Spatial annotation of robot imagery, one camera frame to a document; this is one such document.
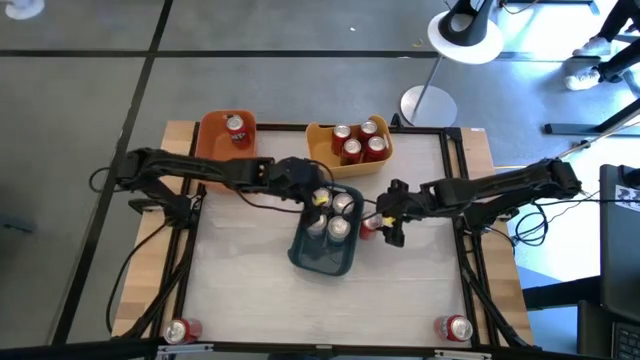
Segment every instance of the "white table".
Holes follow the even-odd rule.
[[[375,175],[337,182],[376,199],[395,177],[413,191],[444,177],[438,136],[392,138],[394,153],[402,156],[392,157]],[[301,132],[262,131],[257,141],[259,155],[307,155]],[[266,195],[252,200],[300,207]],[[402,249],[386,244],[381,234],[359,241],[353,266],[341,277],[290,263],[286,252],[298,219],[250,208],[230,192],[206,196],[183,313],[202,322],[200,340],[469,347],[469,342],[443,341],[433,331],[438,316],[465,314],[450,219],[406,224]]]
[[[492,21],[489,21],[487,26],[487,36],[479,44],[459,46],[450,43],[438,30],[440,20],[447,13],[448,11],[445,11],[436,15],[429,23],[429,42],[438,52],[438,57],[427,81],[424,85],[410,88],[400,99],[402,115],[412,125],[447,127],[456,120],[458,109],[453,98],[446,91],[431,85],[443,57],[463,64],[479,65],[498,57],[504,45],[502,33]],[[454,25],[464,28],[470,22],[470,18],[457,15],[454,21]]]

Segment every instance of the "sneaker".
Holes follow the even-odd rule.
[[[573,56],[600,56],[611,54],[611,43],[602,37],[593,37],[580,49],[573,51]]]
[[[577,73],[564,78],[564,83],[569,90],[586,90],[600,83],[600,72],[596,68]]]

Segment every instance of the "blue basket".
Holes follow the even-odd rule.
[[[299,222],[296,236],[287,254],[289,255],[289,260],[298,267],[325,275],[341,276],[351,269],[351,264],[353,263],[360,231],[360,219],[364,210],[364,198],[358,190],[348,186],[333,184],[332,188],[331,183],[325,183],[325,186],[327,189],[332,190],[334,198],[343,192],[353,198],[353,210],[349,215],[345,216],[346,220],[351,224],[351,231],[342,245],[335,246],[329,242],[326,236],[321,239],[312,238],[302,226],[302,223]],[[327,220],[330,220],[334,215],[336,214],[331,208],[328,210]]]

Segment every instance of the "soda can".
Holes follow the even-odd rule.
[[[377,229],[382,226],[382,215],[376,214],[369,217],[371,214],[372,213],[369,211],[364,213],[364,216],[362,216],[362,218],[365,219],[362,220],[362,223],[360,224],[360,239],[362,240],[373,239],[374,236],[376,236],[376,231],[378,231]]]
[[[387,145],[384,143],[384,139],[380,136],[374,136],[367,142],[362,162],[381,161],[384,160],[386,155]]]
[[[353,198],[347,193],[340,193],[333,199],[333,211],[336,215],[346,216],[353,211]]]
[[[443,340],[463,342],[473,335],[471,322],[462,315],[441,316],[436,319],[434,327]]]
[[[362,125],[360,125],[360,129],[358,129],[358,141],[360,141],[361,144],[366,144],[377,132],[378,125],[371,120],[367,120],[363,122]]]
[[[340,165],[351,165],[360,162],[360,150],[362,145],[356,139],[349,139],[344,143],[342,147],[342,153],[340,154]]]
[[[202,335],[202,324],[195,319],[171,320],[164,330],[164,339],[169,345],[190,344]]]
[[[231,135],[231,141],[239,149],[248,148],[251,145],[249,132],[244,124],[244,120],[238,115],[231,115],[227,119],[227,131]]]
[[[347,125],[336,125],[331,133],[331,152],[340,156],[344,143],[351,138],[351,128]]]
[[[324,230],[327,228],[327,215],[320,214],[320,219],[307,228],[307,234],[314,239],[324,237]]]
[[[342,246],[351,231],[351,224],[342,216],[334,216],[327,225],[327,239],[335,246]]]
[[[321,206],[325,209],[329,209],[331,207],[331,203],[333,200],[333,195],[331,191],[327,188],[318,188],[313,192],[313,202],[316,206]]]

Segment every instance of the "person's leg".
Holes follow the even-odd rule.
[[[613,38],[618,35],[622,27],[627,23],[627,20],[637,12],[638,6],[634,0],[618,0],[596,36],[605,38],[608,42],[613,41]]]
[[[622,73],[640,62],[640,39],[632,42],[609,61],[601,62],[589,70],[567,76],[564,79],[570,90],[590,89],[603,81],[620,82]]]
[[[640,62],[640,39],[629,44],[611,60],[598,64],[597,68],[604,80],[616,82],[623,72],[638,62]]]
[[[634,0],[618,0],[607,16],[600,32],[589,39],[580,49],[573,52],[574,56],[600,56],[611,54],[611,41],[618,35],[629,18],[638,17],[640,9]]]

